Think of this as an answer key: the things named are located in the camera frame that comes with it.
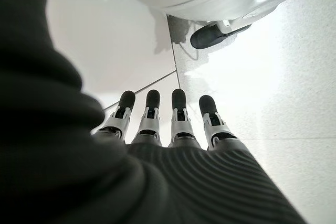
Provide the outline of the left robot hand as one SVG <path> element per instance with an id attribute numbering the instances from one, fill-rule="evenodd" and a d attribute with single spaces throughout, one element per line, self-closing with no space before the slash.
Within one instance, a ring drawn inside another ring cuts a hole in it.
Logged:
<path id="1" fill-rule="evenodd" d="M 160 143 L 156 90 L 126 144 L 134 93 L 104 120 L 52 44 L 46 2 L 1 0 L 2 222 L 304 223 L 208 95 L 199 99 L 208 149 L 181 89 L 172 93 L 171 144 Z"/>

